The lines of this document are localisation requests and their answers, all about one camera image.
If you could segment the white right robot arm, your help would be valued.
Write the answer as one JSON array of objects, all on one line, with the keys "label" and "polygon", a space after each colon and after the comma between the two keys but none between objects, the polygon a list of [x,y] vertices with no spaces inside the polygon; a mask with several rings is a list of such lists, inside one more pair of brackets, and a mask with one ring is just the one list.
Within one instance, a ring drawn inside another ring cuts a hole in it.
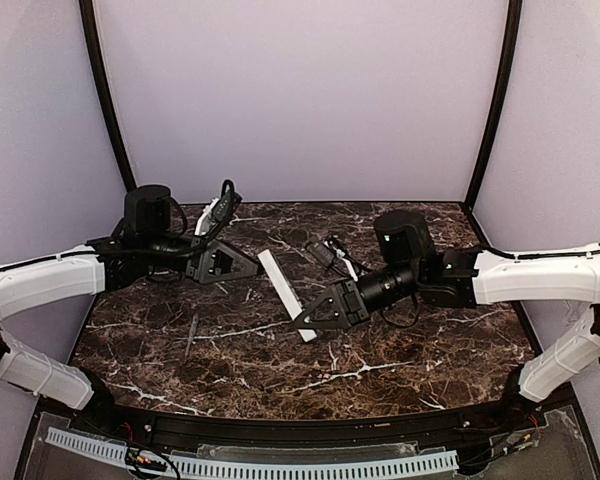
[{"label": "white right robot arm", "polygon": [[403,298],[442,308],[510,301],[585,304],[580,319],[516,368],[510,399],[538,404],[600,357],[600,243],[504,252],[490,246],[436,251],[423,215],[393,210],[373,224],[385,267],[328,287],[293,318],[299,329],[348,329]]}]

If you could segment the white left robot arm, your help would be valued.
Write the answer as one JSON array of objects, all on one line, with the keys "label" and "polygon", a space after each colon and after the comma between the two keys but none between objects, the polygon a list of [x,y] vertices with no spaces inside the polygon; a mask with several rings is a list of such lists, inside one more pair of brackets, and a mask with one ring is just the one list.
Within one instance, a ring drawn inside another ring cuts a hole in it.
[{"label": "white left robot arm", "polygon": [[[0,324],[38,306],[124,289],[158,270],[201,285],[259,275],[257,260],[218,238],[241,201],[233,182],[225,180],[219,198],[204,208],[193,236],[187,236],[186,224],[180,231],[171,227],[172,215],[184,211],[168,187],[144,185],[128,192],[111,235],[0,265]],[[76,411],[99,410],[114,401],[95,374],[50,358],[1,326],[0,380]]]}]

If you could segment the white remote control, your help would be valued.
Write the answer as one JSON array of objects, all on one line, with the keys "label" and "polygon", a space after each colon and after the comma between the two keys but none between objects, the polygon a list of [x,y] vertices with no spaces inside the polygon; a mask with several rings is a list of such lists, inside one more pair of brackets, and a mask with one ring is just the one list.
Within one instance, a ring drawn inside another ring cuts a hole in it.
[{"label": "white remote control", "polygon": [[269,249],[261,251],[258,254],[258,259],[290,319],[294,321],[302,312],[302,306],[290,281],[284,274],[274,254]]}]

